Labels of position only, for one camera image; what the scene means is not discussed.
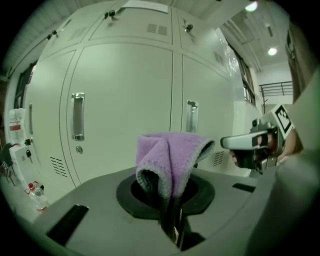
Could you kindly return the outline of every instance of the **cabinet door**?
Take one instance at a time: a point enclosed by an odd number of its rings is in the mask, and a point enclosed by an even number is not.
[[[172,44],[171,9],[169,13],[141,8],[124,8],[114,20],[101,22],[90,40],[114,37],[146,38]]]
[[[212,27],[191,14],[177,9],[181,47],[192,52],[226,72],[227,60],[223,42]],[[185,31],[186,25],[193,25],[190,33]]]
[[[215,141],[214,152],[202,160],[198,168],[213,171],[215,165],[215,152],[223,150],[220,139],[232,135],[234,104],[232,87],[228,80],[203,65],[202,63],[187,57],[183,61],[183,108],[182,131],[187,125],[188,107],[187,101],[198,103],[197,133]]]
[[[53,35],[41,54],[40,60],[58,52],[61,49],[80,43],[93,24],[103,17],[113,5],[111,2],[100,2],[88,5],[75,11],[57,29],[57,36]]]
[[[66,150],[80,182],[135,166],[137,137],[170,130],[172,60],[172,51],[141,44],[84,48],[67,107]]]
[[[74,55],[69,52],[38,62],[26,96],[27,131],[31,123],[33,137],[32,159],[37,159],[39,173],[45,190],[49,183],[69,192],[75,188],[66,165],[60,139],[59,109],[61,91]]]

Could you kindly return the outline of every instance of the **ceiling light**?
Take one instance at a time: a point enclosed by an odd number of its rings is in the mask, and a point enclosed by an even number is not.
[[[278,52],[278,50],[277,50],[276,48],[270,48],[270,49],[268,50],[268,54],[269,54],[270,56],[276,55],[277,52]]]
[[[257,9],[258,7],[258,3],[257,1],[253,2],[253,3],[250,3],[246,8],[245,10],[248,11],[248,12],[253,12]]]

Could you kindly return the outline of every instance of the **plastic bottle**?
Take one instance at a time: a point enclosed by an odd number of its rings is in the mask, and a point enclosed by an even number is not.
[[[25,115],[26,110],[24,108],[15,108],[9,111],[9,134],[14,146],[21,146],[25,143]]]
[[[44,191],[40,187],[34,186],[32,183],[29,183],[30,197],[36,204],[36,209],[38,212],[43,212],[49,207],[48,200],[45,196]]]

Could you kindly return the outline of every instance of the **purple towel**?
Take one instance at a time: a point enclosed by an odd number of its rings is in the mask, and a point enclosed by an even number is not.
[[[189,132],[141,135],[137,140],[136,179],[146,192],[157,188],[165,199],[181,197],[193,166],[206,158],[214,145],[213,140]]]

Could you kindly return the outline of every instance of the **ventilation slot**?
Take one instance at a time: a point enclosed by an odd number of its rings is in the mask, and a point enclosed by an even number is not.
[[[270,27],[270,26],[267,26],[266,28],[268,29],[269,35],[270,35],[270,37],[272,38],[272,37],[274,36],[274,34],[272,33],[271,27]]]
[[[224,160],[224,151],[220,151],[214,154],[213,167],[220,165]]]
[[[68,177],[67,171],[62,160],[54,157],[50,157],[51,164],[53,166],[53,170],[57,175],[61,175],[63,177]]]
[[[71,35],[69,41],[73,40],[73,39],[76,39],[76,38],[79,38],[81,37],[84,32],[86,31],[87,27],[82,27],[82,28],[79,28],[79,29],[76,29],[73,34]]]
[[[167,27],[166,26],[159,26],[158,34],[166,36],[167,35]]]
[[[156,33],[156,31],[157,31],[157,25],[155,25],[155,24],[149,24],[148,27],[147,27],[147,29],[146,29],[146,31],[147,31],[148,33]]]
[[[217,52],[214,52],[214,57],[215,57],[215,60],[219,62],[222,66],[225,65],[224,59],[221,57],[220,54],[218,54]]]

